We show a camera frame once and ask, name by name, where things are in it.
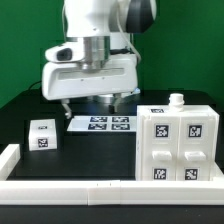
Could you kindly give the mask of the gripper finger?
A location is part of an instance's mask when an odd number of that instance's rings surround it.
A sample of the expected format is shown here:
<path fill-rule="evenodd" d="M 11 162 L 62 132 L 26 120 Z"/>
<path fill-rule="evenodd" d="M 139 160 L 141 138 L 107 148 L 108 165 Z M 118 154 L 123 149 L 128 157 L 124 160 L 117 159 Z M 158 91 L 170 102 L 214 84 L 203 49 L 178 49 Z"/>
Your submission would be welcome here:
<path fill-rule="evenodd" d="M 114 94 L 112 103 L 109 105 L 109 110 L 116 111 L 120 101 L 121 101 L 121 94 L 120 93 Z"/>
<path fill-rule="evenodd" d="M 70 119 L 72 117 L 72 110 L 69 107 L 70 100 L 69 99 L 63 99 L 61 100 L 61 104 L 63 108 L 65 109 L 65 116 L 67 119 Z"/>

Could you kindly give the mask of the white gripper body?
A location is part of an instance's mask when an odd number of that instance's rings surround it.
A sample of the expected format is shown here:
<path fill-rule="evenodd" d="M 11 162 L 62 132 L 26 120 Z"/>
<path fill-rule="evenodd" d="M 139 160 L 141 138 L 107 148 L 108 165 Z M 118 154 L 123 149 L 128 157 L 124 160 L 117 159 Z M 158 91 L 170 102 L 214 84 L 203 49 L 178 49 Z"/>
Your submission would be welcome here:
<path fill-rule="evenodd" d="M 134 54 L 112 55 L 99 70 L 85 71 L 75 63 L 44 66 L 42 94 L 47 100 L 133 92 L 138 85 Z"/>

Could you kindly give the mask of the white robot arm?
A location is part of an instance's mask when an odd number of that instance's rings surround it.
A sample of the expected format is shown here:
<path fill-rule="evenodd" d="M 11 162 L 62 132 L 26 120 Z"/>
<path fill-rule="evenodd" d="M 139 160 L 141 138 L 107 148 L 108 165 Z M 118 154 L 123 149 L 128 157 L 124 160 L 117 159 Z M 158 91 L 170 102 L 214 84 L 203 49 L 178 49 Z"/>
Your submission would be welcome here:
<path fill-rule="evenodd" d="M 116 109 L 138 85 L 141 56 L 128 36 L 145 32 L 156 13 L 155 0 L 64 0 L 65 42 L 45 52 L 43 96 L 59 100 L 68 118 L 72 98 L 111 94 Z"/>

